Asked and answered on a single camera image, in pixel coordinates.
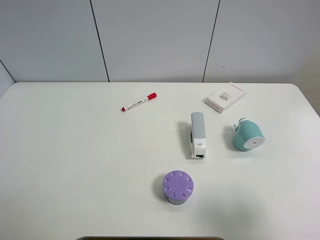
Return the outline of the teal pencil sharpener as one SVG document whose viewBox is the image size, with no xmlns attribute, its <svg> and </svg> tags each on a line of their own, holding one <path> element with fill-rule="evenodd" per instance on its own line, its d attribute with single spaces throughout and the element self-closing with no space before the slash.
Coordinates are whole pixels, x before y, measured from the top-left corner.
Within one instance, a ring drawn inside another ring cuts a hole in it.
<svg viewBox="0 0 320 240">
<path fill-rule="evenodd" d="M 246 117 L 241 118 L 238 124 L 233 125 L 233 128 L 235 134 L 232 142 L 240 151 L 250 151 L 265 142 L 265 137 L 259 126 Z"/>
</svg>

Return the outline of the red whiteboard marker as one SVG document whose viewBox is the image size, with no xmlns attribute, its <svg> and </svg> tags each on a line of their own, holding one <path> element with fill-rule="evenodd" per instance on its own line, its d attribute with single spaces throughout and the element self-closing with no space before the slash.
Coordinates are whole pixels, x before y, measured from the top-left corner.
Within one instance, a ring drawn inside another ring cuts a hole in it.
<svg viewBox="0 0 320 240">
<path fill-rule="evenodd" d="M 122 112 L 126 112 L 126 111 L 128 111 L 128 110 L 130 110 L 132 108 L 135 108 L 135 107 L 137 107 L 137 106 L 139 106 L 139 105 L 141 105 L 141 104 L 143 104 L 145 102 L 148 102 L 148 101 L 150 101 L 150 100 L 152 100 L 152 99 L 154 99 L 156 97 L 157 97 L 157 94 L 155 92 L 153 92 L 153 93 L 151 93 L 150 95 L 146 96 L 143 99 L 140 99 L 138 101 L 135 101 L 134 103 L 131 103 L 131 104 L 123 106 L 121 108 L 121 111 Z"/>
</svg>

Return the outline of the purple lidded jar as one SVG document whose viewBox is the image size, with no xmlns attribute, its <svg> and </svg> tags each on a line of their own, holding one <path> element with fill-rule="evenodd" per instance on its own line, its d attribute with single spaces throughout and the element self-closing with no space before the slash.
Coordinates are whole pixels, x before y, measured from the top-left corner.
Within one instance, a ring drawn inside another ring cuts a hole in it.
<svg viewBox="0 0 320 240">
<path fill-rule="evenodd" d="M 194 182 L 191 176 L 182 170 L 168 172 L 162 181 L 165 199 L 172 205 L 182 205 L 192 195 Z"/>
</svg>

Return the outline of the white grey stapler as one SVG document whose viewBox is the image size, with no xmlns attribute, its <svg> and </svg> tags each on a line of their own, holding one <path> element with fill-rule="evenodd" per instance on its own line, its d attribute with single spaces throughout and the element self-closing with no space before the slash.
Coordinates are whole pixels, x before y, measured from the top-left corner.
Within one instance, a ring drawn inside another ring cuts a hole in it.
<svg viewBox="0 0 320 240">
<path fill-rule="evenodd" d="M 188 141 L 191 159 L 203 159 L 207 156 L 207 138 L 205 131 L 204 114 L 191 113 L 191 124 L 188 124 Z"/>
</svg>

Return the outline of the white card box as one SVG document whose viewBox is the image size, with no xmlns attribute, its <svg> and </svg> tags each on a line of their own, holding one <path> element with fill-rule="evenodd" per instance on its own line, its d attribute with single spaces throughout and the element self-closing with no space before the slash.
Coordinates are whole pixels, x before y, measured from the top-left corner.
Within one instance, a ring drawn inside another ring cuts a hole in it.
<svg viewBox="0 0 320 240">
<path fill-rule="evenodd" d="M 243 99 L 246 93 L 247 91 L 244 88 L 229 82 L 205 98 L 204 103 L 221 114 Z"/>
</svg>

